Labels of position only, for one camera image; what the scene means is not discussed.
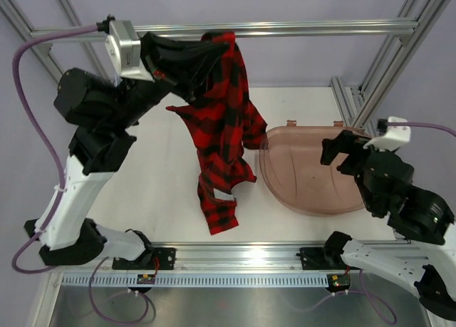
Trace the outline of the red black plaid shirt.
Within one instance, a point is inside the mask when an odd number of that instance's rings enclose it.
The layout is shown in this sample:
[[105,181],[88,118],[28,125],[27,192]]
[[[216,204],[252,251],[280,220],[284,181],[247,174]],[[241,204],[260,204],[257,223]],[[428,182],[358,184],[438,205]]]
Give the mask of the red black plaid shirt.
[[267,123],[250,100],[247,70],[234,33],[205,33],[201,39],[227,44],[228,49],[193,103],[166,109],[182,119],[191,135],[201,170],[200,208],[215,235],[239,224],[232,190],[242,182],[256,182],[244,151],[259,149]]

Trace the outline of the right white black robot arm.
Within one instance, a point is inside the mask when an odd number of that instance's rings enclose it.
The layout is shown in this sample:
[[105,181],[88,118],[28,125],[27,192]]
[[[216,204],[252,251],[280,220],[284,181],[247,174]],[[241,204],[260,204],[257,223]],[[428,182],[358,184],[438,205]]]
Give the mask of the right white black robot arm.
[[342,232],[326,240],[322,257],[332,268],[366,270],[409,291],[431,313],[455,320],[455,215],[434,192],[413,184],[414,168],[396,151],[410,141],[410,132],[388,130],[375,138],[342,130],[322,142],[321,164],[354,178],[365,208],[375,218],[418,247],[428,262],[419,267],[381,253]]

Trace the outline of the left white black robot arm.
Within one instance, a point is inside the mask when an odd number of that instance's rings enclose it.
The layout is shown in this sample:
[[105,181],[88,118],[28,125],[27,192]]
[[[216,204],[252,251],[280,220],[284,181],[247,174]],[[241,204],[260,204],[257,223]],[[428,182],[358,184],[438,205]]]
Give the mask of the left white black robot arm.
[[128,128],[166,95],[192,102],[229,48],[226,42],[174,41],[153,33],[110,34],[105,44],[118,84],[79,68],[66,71],[58,84],[55,108],[76,127],[63,186],[56,190],[57,205],[25,223],[27,233],[41,243],[39,255],[47,266],[80,266],[99,257],[112,258],[116,269],[152,266],[154,247],[142,232],[105,228],[88,212],[136,141]]

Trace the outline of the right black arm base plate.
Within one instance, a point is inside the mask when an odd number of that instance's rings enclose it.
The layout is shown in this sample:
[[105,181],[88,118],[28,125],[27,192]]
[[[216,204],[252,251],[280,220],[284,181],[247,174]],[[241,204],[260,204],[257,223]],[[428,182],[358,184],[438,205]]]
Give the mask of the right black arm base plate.
[[303,270],[336,269],[325,259],[322,247],[301,247],[296,256],[299,258]]

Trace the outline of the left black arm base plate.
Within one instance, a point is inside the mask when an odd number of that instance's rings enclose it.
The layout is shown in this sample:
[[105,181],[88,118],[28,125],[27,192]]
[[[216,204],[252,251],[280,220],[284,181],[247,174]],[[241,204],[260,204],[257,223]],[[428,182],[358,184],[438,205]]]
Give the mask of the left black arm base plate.
[[126,259],[114,259],[112,269],[114,270],[158,270],[171,271],[175,267],[176,248],[155,247],[151,256],[139,261],[128,261]]

